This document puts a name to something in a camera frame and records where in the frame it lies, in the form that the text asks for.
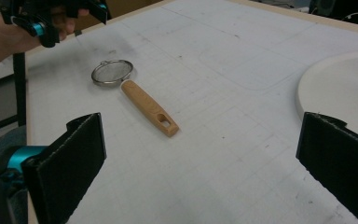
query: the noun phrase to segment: table surface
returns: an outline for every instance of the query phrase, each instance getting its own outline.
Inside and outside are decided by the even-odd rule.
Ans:
[[[30,145],[103,117],[107,159],[68,223],[358,223],[296,159],[295,104],[302,74],[358,51],[358,32],[300,17],[247,1],[166,1],[30,55]],[[131,79],[176,135],[119,88],[92,83],[101,61],[118,59],[134,64]]]

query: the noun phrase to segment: metal rim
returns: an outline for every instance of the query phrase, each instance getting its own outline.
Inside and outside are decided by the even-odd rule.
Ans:
[[[111,80],[111,81],[98,80],[98,78],[96,77],[97,76],[97,71],[100,68],[102,68],[104,66],[107,66],[108,64],[111,64],[111,63],[124,63],[124,64],[129,66],[130,71],[127,74],[125,74],[124,76],[122,76],[122,77],[120,77],[118,79]],[[99,85],[99,86],[114,86],[114,85],[117,85],[118,83],[121,83],[122,81],[128,79],[130,77],[130,74],[131,74],[132,70],[133,70],[132,63],[130,63],[128,61],[125,61],[125,60],[103,61],[103,62],[100,63],[100,65],[98,65],[96,68],[94,68],[94,70],[91,73],[91,78],[92,78],[92,81],[96,85]]]

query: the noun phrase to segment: handle hole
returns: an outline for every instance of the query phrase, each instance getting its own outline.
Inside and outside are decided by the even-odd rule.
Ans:
[[[162,124],[162,126],[164,126],[165,128],[168,128],[171,126],[170,121],[163,114],[157,114],[157,119]]]

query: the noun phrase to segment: wooden handle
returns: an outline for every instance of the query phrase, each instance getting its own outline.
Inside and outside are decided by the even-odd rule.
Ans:
[[[131,80],[121,84],[121,89],[139,110],[163,133],[171,137],[179,130],[175,121],[167,112],[141,87]]]

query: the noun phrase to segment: white table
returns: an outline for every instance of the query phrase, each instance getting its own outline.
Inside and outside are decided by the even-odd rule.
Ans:
[[[263,8],[167,1],[28,57],[30,145],[103,116],[107,160],[69,223],[358,223],[295,157],[298,81],[358,51],[358,32]],[[94,67],[115,59],[134,64],[131,78],[176,121],[175,136],[119,88],[92,83]]]

